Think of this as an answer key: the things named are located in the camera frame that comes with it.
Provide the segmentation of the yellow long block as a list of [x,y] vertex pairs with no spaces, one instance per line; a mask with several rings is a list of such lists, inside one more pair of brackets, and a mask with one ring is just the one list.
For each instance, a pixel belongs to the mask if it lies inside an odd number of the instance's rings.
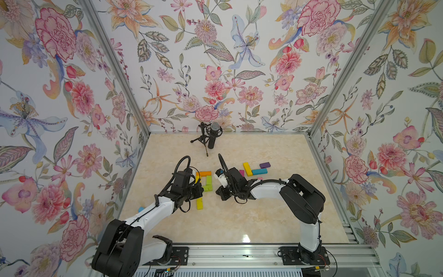
[[203,199],[199,198],[196,200],[196,206],[197,206],[197,210],[203,210],[204,209],[204,204],[203,204]]

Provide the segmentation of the orange long block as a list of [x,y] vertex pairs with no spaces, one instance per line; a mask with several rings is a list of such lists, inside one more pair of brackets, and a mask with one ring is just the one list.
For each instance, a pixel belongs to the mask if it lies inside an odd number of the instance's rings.
[[198,175],[201,177],[206,177],[212,175],[212,172],[198,172]]

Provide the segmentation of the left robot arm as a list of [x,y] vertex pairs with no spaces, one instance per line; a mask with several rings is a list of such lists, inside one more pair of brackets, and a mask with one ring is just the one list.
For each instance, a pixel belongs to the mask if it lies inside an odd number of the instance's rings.
[[168,263],[173,257],[172,240],[161,235],[144,245],[144,238],[157,224],[182,208],[183,203],[203,196],[193,168],[173,173],[166,187],[149,207],[126,219],[112,220],[93,257],[91,267],[105,277],[132,277],[139,266]]

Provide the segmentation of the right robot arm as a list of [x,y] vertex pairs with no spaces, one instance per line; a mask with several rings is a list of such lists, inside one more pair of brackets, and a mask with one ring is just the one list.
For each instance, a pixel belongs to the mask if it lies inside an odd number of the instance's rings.
[[293,174],[286,180],[247,180],[233,167],[217,170],[215,178],[221,184],[216,194],[223,201],[233,197],[241,204],[257,199],[278,199],[286,203],[300,221],[301,238],[296,247],[282,247],[279,250],[282,260],[305,265],[328,265],[326,249],[321,240],[325,196],[301,175]]

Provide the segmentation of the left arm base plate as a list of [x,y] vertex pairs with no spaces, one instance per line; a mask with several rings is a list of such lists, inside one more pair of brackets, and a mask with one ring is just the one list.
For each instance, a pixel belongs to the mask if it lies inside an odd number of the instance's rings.
[[166,252],[166,256],[150,262],[155,266],[186,266],[188,265],[189,247],[172,247]]

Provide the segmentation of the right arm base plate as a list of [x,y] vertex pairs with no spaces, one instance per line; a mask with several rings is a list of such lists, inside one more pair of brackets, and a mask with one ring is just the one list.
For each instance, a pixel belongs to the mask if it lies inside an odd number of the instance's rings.
[[309,252],[302,247],[280,247],[278,256],[283,265],[309,265],[309,266],[327,266],[331,262],[326,249],[320,246],[314,252]]

